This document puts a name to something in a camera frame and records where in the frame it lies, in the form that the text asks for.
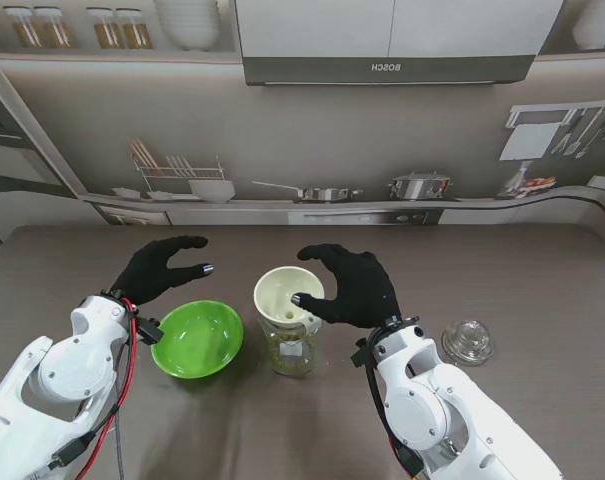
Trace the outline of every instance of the finger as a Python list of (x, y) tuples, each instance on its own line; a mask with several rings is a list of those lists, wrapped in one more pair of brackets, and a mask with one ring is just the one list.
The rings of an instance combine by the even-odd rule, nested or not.
[(169, 284), (172, 287), (179, 287), (185, 283), (198, 278), (203, 278), (213, 273), (213, 265), (210, 263), (200, 263), (193, 267), (170, 268), (168, 270)]
[(309, 260), (311, 258), (320, 260), (326, 268), (331, 272), (335, 272), (342, 259), (341, 255), (334, 248), (336, 246), (339, 245), (309, 245), (298, 252), (298, 258), (300, 260)]
[(321, 300), (312, 297), (308, 293), (296, 293), (293, 295), (291, 302), (329, 323), (340, 320), (337, 304), (334, 300)]
[(190, 235), (182, 235), (179, 237), (171, 237), (165, 240), (158, 240), (155, 249), (161, 251), (167, 257), (175, 255), (180, 250), (185, 248), (202, 248), (209, 241), (204, 237), (195, 237)]

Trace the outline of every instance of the pot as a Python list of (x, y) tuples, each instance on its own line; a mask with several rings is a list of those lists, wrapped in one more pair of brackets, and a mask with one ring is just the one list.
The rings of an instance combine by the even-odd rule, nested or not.
[(440, 198), (449, 186), (451, 177), (433, 173), (415, 173), (393, 179), (389, 186), (391, 200), (424, 200)]
[(345, 202), (355, 200), (363, 190), (351, 190), (350, 188), (298, 188), (288, 185), (277, 185), (275, 183), (253, 182), (256, 185), (265, 185), (267, 187), (286, 188), (295, 190), (298, 198), (305, 202)]

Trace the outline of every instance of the red cable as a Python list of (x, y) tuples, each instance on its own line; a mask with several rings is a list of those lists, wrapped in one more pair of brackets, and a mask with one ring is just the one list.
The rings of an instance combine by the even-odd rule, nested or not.
[[(130, 312), (135, 311), (135, 306), (131, 303), (131, 301), (128, 298), (123, 297), (122, 300), (124, 301), (124, 303), (126, 303), (126, 306)], [(129, 332), (129, 339), (131, 341), (131, 345), (129, 347), (129, 348), (131, 348), (131, 365), (129, 366), (129, 371), (127, 372), (126, 381), (124, 382), (124, 388), (122, 389), (122, 397), (121, 397), (120, 401), (118, 402), (118, 407), (122, 406), (122, 404), (124, 403), (124, 400), (126, 399), (126, 396), (129, 393), (129, 388), (131, 387), (131, 382), (133, 380), (133, 371), (135, 370), (135, 359), (137, 358), (137, 351), (138, 351), (137, 331), (138, 331), (137, 318), (133, 317), (131, 319), (131, 330)], [(98, 437), (98, 443), (95, 444), (95, 448), (93, 449), (93, 452), (91, 453), (91, 456), (89, 457), (89, 460), (86, 462), (86, 465), (84, 465), (84, 468), (80, 471), (78, 476), (75, 477), (75, 480), (82, 480), (84, 478), (84, 476), (87, 474), (87, 472), (91, 469), (91, 466), (93, 465), (93, 462), (95, 462), (95, 459), (98, 456), (100, 448), (102, 447), (102, 443), (104, 443), (104, 439), (106, 438), (106, 435), (109, 433), (109, 428), (111, 428), (111, 423), (113, 423), (114, 418), (115, 418), (115, 414), (112, 414), (109, 416), (109, 419), (107, 420), (106, 424), (102, 428), (102, 431), (100, 432), (100, 436)]]

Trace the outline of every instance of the glass jar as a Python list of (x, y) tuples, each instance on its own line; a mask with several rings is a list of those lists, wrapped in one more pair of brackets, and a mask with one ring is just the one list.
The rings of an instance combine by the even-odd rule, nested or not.
[(69, 27), (62, 21), (62, 10), (57, 7), (35, 7), (35, 15), (42, 19), (42, 27), (53, 48), (74, 48)]
[(318, 330), (282, 328), (258, 317), (267, 342), (271, 367), (282, 375), (304, 375), (315, 366)]
[(93, 19), (93, 28), (100, 48), (104, 50), (124, 48), (122, 35), (120, 35), (120, 27), (118, 27), (115, 21), (113, 10), (110, 8), (90, 7), (86, 11)]
[(137, 8), (116, 8), (124, 36), (131, 49), (152, 49), (151, 37), (142, 12)]
[(33, 12), (27, 7), (4, 7), (13, 29), (25, 48), (44, 48), (42, 36), (33, 23)]

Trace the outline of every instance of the gray table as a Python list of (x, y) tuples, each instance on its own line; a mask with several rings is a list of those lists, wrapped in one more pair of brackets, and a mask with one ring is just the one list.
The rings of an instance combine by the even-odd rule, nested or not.
[[(31, 340), (71, 333), (69, 313), (111, 285), (148, 241), (181, 233), (211, 241), (174, 265), (209, 261), (215, 274), (145, 306), (162, 317), (193, 299), (241, 315), (246, 340), (225, 370), (203, 380), (162, 373), (141, 346), (122, 410), (129, 479), (399, 480), (364, 372), (349, 356), (364, 332), (325, 325), (319, 363), (304, 379), (270, 370), (252, 302), (267, 270), (301, 265), (309, 243), (374, 251), (402, 311), (434, 338), (451, 322), (489, 325), (497, 354), (470, 369), (477, 383), (551, 455), (571, 480), (605, 479), (605, 247), (586, 230), (499, 227), (26, 228), (0, 249), (0, 380)], [(328, 294), (334, 281), (319, 263)], [(87, 476), (115, 479), (113, 435)]]

